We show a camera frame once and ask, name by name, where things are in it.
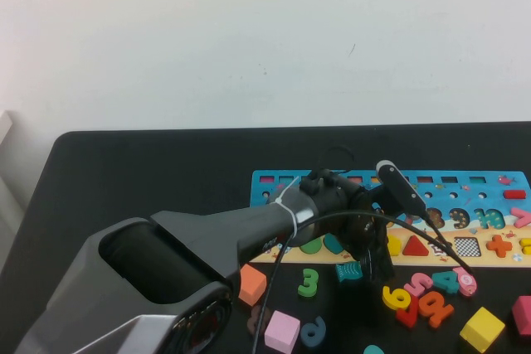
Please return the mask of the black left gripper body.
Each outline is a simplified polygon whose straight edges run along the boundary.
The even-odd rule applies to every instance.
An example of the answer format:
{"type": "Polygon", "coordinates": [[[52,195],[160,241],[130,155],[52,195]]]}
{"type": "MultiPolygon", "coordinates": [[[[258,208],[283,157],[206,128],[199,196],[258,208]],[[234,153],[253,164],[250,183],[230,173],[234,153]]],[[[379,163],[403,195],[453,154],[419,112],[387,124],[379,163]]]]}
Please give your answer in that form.
{"type": "Polygon", "coordinates": [[[383,214],[368,212],[347,216],[341,227],[343,247],[355,260],[371,258],[373,262],[390,260],[387,221],[383,214]]]}

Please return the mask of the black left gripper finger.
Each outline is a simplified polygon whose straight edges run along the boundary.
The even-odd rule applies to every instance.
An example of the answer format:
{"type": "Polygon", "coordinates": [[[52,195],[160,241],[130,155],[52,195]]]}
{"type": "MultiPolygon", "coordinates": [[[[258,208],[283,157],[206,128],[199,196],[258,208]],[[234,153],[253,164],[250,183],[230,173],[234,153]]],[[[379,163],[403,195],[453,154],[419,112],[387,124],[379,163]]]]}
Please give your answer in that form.
{"type": "Polygon", "coordinates": [[[373,251],[373,274],[377,281],[387,282],[395,276],[391,255],[386,245],[373,251]]]}
{"type": "Polygon", "coordinates": [[[363,275],[363,279],[366,282],[373,283],[375,280],[372,253],[366,252],[359,259],[360,269],[363,275]]]}

